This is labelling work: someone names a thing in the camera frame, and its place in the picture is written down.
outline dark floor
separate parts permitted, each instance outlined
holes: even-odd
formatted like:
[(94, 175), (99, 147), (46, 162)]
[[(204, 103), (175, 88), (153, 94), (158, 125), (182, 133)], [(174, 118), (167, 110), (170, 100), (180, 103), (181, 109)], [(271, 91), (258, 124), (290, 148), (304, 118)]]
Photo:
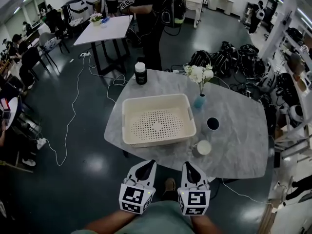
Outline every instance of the dark floor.
[[(216, 52), (223, 40), (235, 47), (251, 43), (246, 29), (235, 18), (205, 9), (201, 21), (197, 29), (192, 23), (185, 23), (177, 37), (163, 34), (160, 41), (163, 69), (188, 62), (196, 50)], [(40, 81), (36, 82), (26, 100), (36, 111), (34, 117), (42, 119), (42, 133), (57, 150), (59, 163), (65, 157), (66, 125), (74, 114), (71, 104), (77, 94), (77, 75), (82, 69), (82, 59), (78, 59), (78, 55), (90, 47), (73, 47), (73, 43), (73, 39), (67, 41), (70, 54), (61, 54), (59, 49), (52, 53), (60, 73), (51, 66), (48, 66), (50, 74), (41, 66), (35, 68)], [(111, 42), (107, 43), (107, 49), (109, 55), (116, 55)], [(142, 54), (141, 49), (130, 48), (130, 51), (126, 78), (131, 77), (136, 58)], [(105, 66), (101, 46), (98, 53), (101, 65)], [(116, 100), (121, 90), (122, 87), (111, 87), (110, 97)], [(90, 75), (87, 65), (80, 76), (79, 91), (75, 103), (77, 115), (69, 126), (68, 157), (64, 164), (57, 166), (55, 153), (46, 144), (38, 151), (33, 174), (15, 170), (8, 173), (9, 190), (29, 233), (68, 234), (119, 209), (120, 184), (129, 169), (142, 161), (133, 155), (125, 158), (122, 150), (104, 140), (105, 126), (114, 103), (106, 98), (107, 84)], [(269, 161), (264, 177), (228, 185), (241, 194), (266, 202), (272, 172), (273, 163)], [(174, 177), (179, 184), (180, 176), (178, 171), (158, 166), (154, 201), (162, 194), (165, 178)], [(217, 187), (218, 181), (215, 180), (212, 195)], [(253, 234), (257, 232), (264, 209), (265, 205), (237, 196), (221, 185), (207, 214), (224, 233)]]

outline black cup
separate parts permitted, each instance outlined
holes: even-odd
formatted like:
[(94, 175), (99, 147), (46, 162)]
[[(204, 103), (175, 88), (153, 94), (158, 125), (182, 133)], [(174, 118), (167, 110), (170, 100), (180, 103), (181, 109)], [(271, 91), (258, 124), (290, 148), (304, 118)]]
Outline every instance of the black cup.
[(215, 117), (210, 117), (208, 120), (207, 120), (207, 127), (209, 130), (211, 131), (216, 131), (219, 129), (219, 126), (220, 126), (220, 123), (219, 121), (217, 120), (217, 118)]

